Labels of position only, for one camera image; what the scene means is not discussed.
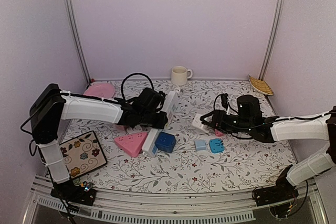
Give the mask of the pink socket adapter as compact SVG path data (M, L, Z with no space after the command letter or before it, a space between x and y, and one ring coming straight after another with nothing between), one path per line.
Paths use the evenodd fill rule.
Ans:
M222 136L225 135L225 132L220 131L220 130L218 130L218 129L215 129L215 135L216 135L217 137L222 137Z

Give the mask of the white cube socket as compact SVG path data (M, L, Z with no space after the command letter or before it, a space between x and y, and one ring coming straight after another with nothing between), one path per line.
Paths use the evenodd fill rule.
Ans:
M196 129L199 129L199 130L201 130L201 128L200 128L200 122L201 122L200 117L201 116L202 116L201 114L196 113L194 118L193 118L193 121L192 121L192 126Z

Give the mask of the long white power strip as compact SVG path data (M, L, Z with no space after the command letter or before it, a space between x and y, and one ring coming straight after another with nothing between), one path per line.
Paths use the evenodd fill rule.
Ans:
M170 124L173 114L175 113L178 106L178 95L179 91L172 90L166 96L163 108L160 111L163 113L163 119L159 120L159 125L157 128L150 129L142 145L142 154L144 156L155 157L158 150L155 146L155 141L158 135Z

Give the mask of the dark blue cube socket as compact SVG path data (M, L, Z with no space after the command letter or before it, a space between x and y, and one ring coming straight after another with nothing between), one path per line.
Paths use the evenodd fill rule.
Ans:
M172 153L175 144L175 136L165 132L160 132L155 140L155 146L157 147L157 149L166 153Z

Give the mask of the light blue socket adapter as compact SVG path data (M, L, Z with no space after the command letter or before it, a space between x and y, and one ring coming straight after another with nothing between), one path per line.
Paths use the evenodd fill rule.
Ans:
M219 138L210 140L208 144L209 144L210 151L214 154L221 153L225 149L223 146L223 141Z

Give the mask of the pale blue cube socket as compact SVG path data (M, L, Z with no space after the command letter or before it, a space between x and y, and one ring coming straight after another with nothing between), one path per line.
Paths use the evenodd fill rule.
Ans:
M207 143L205 140L195 140L194 143L196 151L207 150Z

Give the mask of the pink triangular power strip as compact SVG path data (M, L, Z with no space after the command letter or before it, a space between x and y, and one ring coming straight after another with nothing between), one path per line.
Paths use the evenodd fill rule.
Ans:
M137 157L147 138L147 132L138 132L118 136L114 139L114 143L118 148L126 152L131 157Z

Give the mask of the round pink power strip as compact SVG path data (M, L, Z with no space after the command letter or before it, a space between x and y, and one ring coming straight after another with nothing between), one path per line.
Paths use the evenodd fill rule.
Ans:
M134 127L134 128L129 127L129 128L126 129L127 134L140 133L142 131L143 131L142 127Z

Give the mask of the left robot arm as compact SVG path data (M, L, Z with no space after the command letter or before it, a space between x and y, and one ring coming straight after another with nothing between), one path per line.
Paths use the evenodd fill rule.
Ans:
M78 188L69 181L70 174L57 143L60 121L83 119L163 129L168 122L167 113L163 111L164 102L165 93L152 88L145 88L139 96L128 100L125 97L109 100L63 91L51 83L31 106L29 117L20 130L32 136L51 178L58 184L58 192L67 200L73 200Z

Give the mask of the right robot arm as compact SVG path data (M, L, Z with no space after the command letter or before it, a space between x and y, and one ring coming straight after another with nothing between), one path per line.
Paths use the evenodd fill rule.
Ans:
M223 109L202 115L202 124L223 133L244 133L262 143L309 139L327 142L322 149L281 172L271 190L276 201L290 195L292 187L335 167L335 109L317 115L264 117L259 100L242 95L237 98L238 110L230 114L227 95L221 94L220 98Z

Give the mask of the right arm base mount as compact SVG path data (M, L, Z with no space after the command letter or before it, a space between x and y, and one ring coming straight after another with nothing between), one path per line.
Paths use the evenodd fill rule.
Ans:
M257 187L252 191L251 196L257 206L264 206L294 199L299 196L299 193L296 187L285 182L270 187Z

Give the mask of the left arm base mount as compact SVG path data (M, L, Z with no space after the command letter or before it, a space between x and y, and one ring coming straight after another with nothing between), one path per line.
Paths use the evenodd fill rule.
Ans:
M65 201L66 203L72 202L86 206L93 206L96 199L97 191L93 189L91 183L75 185L72 180L64 183L52 182L52 190L50 195Z

